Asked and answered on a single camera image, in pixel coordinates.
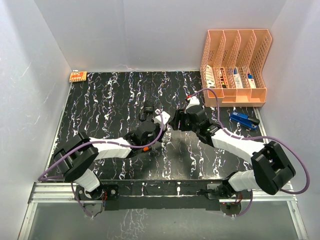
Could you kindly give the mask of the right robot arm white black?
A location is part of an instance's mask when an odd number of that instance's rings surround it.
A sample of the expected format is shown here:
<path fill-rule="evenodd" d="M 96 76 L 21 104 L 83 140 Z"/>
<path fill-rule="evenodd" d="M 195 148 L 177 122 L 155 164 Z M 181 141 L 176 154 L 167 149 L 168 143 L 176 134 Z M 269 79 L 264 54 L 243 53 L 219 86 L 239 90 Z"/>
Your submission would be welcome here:
<path fill-rule="evenodd" d="M 251 164 L 251 170 L 231 173 L 219 186 L 208 189 L 209 194 L 233 199 L 243 190 L 261 189 L 275 195 L 296 175 L 279 143 L 240 139 L 212 122 L 199 105 L 176 110 L 169 124 L 173 130 L 192 131 L 202 143 L 225 150 Z"/>

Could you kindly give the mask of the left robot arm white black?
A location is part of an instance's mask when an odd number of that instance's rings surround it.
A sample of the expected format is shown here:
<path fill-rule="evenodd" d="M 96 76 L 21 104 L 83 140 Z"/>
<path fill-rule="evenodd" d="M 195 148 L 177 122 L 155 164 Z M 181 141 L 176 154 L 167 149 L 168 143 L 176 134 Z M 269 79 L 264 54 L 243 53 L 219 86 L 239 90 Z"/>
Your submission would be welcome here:
<path fill-rule="evenodd" d="M 70 142 L 56 150 L 53 155 L 66 182 L 73 182 L 83 188 L 88 197 L 97 200 L 103 195 L 103 184 L 89 169 L 93 161 L 101 159 L 129 159 L 147 152 L 151 145 L 159 142 L 166 124 L 159 120 L 146 120 L 133 131 L 117 139 L 97 139 L 78 133 Z"/>

